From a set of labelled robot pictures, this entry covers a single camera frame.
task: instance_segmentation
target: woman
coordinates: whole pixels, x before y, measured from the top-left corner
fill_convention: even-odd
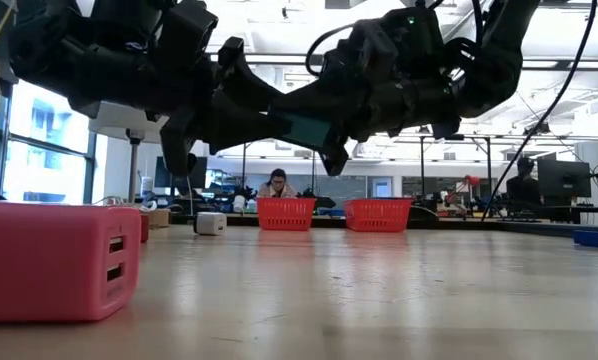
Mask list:
[[[261,185],[261,187],[259,188],[259,193],[257,194],[257,197],[296,197],[297,193],[290,185],[288,185],[286,180],[287,177],[285,171],[281,169],[273,171],[272,174],[270,174],[270,180],[267,183]]]

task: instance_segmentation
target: white box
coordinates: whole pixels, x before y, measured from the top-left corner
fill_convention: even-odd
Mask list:
[[[228,227],[226,214],[202,212],[197,214],[195,232],[199,235],[224,235]]]

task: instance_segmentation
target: blue box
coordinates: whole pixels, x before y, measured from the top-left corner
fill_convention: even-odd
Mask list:
[[[574,231],[572,239],[581,246],[598,247],[598,231]]]

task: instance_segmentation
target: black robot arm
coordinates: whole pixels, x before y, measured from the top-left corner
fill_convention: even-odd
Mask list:
[[[482,46],[466,39],[444,44],[435,12],[423,6],[360,20],[325,54],[319,78],[289,94],[251,72],[241,39],[228,39],[218,62],[210,61],[205,49],[218,19],[196,0],[97,0],[89,18],[73,0],[54,0],[11,31],[11,66],[90,117],[101,101],[142,109],[148,121],[169,116],[162,147],[176,175],[194,164],[189,152],[197,140],[215,154],[264,138],[318,151],[337,175],[349,138],[396,136],[424,124],[436,137],[449,136],[461,117],[510,97],[539,0],[512,2],[495,0]],[[463,76],[453,81],[457,68]]]

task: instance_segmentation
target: pole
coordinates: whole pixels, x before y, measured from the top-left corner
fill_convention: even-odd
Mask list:
[[[488,192],[492,194],[492,156],[490,155],[490,138],[486,138],[486,155],[488,156]]]
[[[312,184],[310,185],[310,189],[312,190],[312,193],[315,193],[315,170],[316,170],[316,157],[315,157],[315,152],[312,152]]]
[[[241,188],[246,189],[246,149],[248,147],[243,144],[243,163],[241,164]]]
[[[423,153],[424,153],[423,139],[424,139],[423,136],[421,136],[419,138],[419,141],[421,143],[421,197],[423,199],[425,199],[426,198],[426,172],[425,172],[425,170],[423,168],[423,162],[424,162],[424,159],[423,159]]]
[[[170,174],[170,202],[175,203],[175,178]]]
[[[135,203],[135,184],[137,182],[137,152],[139,150],[139,141],[130,140],[130,179],[128,184],[128,203]]]

